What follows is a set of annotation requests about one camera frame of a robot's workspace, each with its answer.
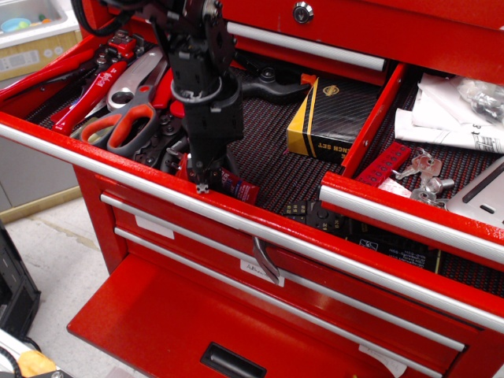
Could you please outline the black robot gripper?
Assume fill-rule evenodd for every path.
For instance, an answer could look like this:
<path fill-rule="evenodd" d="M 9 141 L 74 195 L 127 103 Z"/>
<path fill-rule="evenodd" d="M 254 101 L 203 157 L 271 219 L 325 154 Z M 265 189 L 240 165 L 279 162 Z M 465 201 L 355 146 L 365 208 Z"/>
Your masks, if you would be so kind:
<path fill-rule="evenodd" d="M 191 152 L 187 176 L 196 185 L 198 194 L 222 190 L 227 146 L 241 140 L 244 133 L 241 79 L 233 72 L 226 72 L 217 84 L 217 89 L 207 96 L 171 84 L 174 98 L 184 107 Z M 197 165 L 209 165 L 209 168 Z"/>

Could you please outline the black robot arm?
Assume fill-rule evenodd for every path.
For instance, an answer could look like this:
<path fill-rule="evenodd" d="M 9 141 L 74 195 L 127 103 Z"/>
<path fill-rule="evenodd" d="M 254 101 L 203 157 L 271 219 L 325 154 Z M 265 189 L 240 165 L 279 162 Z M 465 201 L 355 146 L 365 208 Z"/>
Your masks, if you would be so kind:
<path fill-rule="evenodd" d="M 183 104 L 191 152 L 190 173 L 199 193 L 221 181 L 228 144 L 243 137 L 243 95 L 231 72 L 235 39 L 229 34 L 219 1 L 110 1 L 120 13 L 93 28 L 82 1 L 72 2 L 80 26 L 108 36 L 133 16 L 153 27 L 157 44 L 172 69 L 172 95 Z"/>

